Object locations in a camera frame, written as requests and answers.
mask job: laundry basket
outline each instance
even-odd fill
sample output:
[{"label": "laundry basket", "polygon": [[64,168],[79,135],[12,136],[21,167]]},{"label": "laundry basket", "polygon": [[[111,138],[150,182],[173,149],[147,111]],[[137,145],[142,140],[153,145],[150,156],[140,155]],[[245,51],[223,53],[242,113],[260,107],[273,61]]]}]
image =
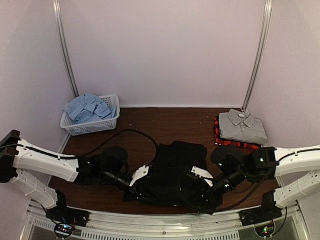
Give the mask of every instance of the laundry basket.
[{"label": "laundry basket", "polygon": [[72,136],[94,133],[104,130],[115,129],[117,126],[117,118],[120,116],[120,105],[117,95],[99,96],[111,109],[116,106],[116,116],[106,120],[92,121],[86,123],[75,124],[68,114],[63,111],[60,127],[67,130]]}]

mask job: folded gray shirt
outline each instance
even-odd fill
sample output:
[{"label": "folded gray shirt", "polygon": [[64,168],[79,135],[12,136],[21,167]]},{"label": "folded gray shirt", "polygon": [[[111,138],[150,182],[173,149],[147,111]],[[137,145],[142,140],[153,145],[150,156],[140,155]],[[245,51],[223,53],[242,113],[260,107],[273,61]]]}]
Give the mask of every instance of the folded gray shirt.
[{"label": "folded gray shirt", "polygon": [[260,119],[249,112],[231,109],[219,114],[220,137],[244,143],[264,145],[268,138]]}]

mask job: crumpled blue shirt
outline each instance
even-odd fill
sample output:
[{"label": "crumpled blue shirt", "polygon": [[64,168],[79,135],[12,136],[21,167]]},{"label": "crumpled blue shirt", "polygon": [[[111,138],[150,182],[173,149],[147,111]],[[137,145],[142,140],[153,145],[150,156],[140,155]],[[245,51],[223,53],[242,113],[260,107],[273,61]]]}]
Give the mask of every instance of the crumpled blue shirt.
[{"label": "crumpled blue shirt", "polygon": [[110,109],[100,97],[92,93],[76,97],[63,110],[75,124],[112,119],[117,114],[116,105]]}]

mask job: vertical metal post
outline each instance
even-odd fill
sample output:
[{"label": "vertical metal post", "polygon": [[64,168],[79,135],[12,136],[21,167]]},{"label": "vertical metal post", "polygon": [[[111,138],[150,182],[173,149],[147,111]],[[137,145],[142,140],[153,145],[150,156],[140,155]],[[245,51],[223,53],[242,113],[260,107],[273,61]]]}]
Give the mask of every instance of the vertical metal post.
[{"label": "vertical metal post", "polygon": [[245,111],[248,108],[248,104],[253,92],[253,88],[255,86],[255,82],[257,80],[259,68],[262,61],[262,55],[265,49],[266,40],[268,36],[269,26],[270,26],[270,20],[271,20],[271,13],[272,13],[272,0],[265,0],[265,6],[264,6],[264,13],[263,13],[263,19],[262,19],[262,26],[261,26],[261,33],[260,33],[260,39],[258,43],[258,49],[255,56],[255,61],[251,73],[251,78],[249,82],[249,86],[246,92],[246,96],[242,105],[242,110]]},{"label": "vertical metal post", "polygon": [[73,96],[78,97],[79,91],[76,84],[74,72],[72,70],[69,53],[68,53],[67,41],[66,41],[66,36],[64,31],[64,25],[62,22],[61,9],[60,9],[60,0],[53,0],[53,11],[54,11],[54,17],[56,21],[56,26],[58,29],[58,35],[59,35],[60,46],[62,50],[62,56],[63,56],[66,73],[69,79]]}]

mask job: white wall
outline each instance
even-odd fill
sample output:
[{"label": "white wall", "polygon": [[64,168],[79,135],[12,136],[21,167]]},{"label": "white wall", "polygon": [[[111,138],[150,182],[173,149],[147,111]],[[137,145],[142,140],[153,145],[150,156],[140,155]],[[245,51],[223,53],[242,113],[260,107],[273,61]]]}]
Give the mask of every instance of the white wall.
[{"label": "white wall", "polygon": [[[269,145],[319,145],[320,2],[273,0],[272,7],[270,31],[249,110],[263,121]],[[299,201],[314,240],[320,235],[319,198],[316,192]]]},{"label": "white wall", "polygon": [[81,94],[122,107],[240,107],[264,0],[68,0],[63,24]]},{"label": "white wall", "polygon": [[[57,151],[66,137],[62,108],[72,94],[52,0],[1,1],[0,33],[0,139],[17,129],[27,141]],[[0,185],[0,239],[18,239],[28,202]]]}]

